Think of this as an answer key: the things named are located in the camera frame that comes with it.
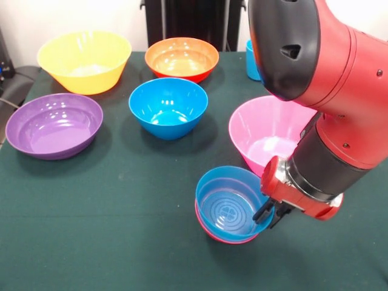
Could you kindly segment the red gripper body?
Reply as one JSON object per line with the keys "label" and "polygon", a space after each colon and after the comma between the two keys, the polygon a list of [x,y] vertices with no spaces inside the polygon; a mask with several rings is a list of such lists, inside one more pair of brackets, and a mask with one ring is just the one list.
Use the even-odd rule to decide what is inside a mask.
{"label": "red gripper body", "polygon": [[326,221],[339,211],[344,195],[341,193],[329,202],[309,197],[293,185],[287,176],[286,160],[274,156],[266,165],[261,177],[261,191],[277,203],[288,203],[293,209],[320,221]]}

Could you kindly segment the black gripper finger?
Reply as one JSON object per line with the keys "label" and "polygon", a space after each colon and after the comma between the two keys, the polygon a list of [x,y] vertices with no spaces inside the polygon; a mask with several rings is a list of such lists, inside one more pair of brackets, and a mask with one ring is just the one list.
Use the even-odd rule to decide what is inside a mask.
{"label": "black gripper finger", "polygon": [[293,206],[288,203],[277,203],[275,206],[275,214],[270,223],[270,228],[274,228],[286,215],[290,214]]}
{"label": "black gripper finger", "polygon": [[273,199],[268,199],[259,210],[253,215],[252,219],[256,224],[261,224],[263,220],[271,214],[273,208]]}

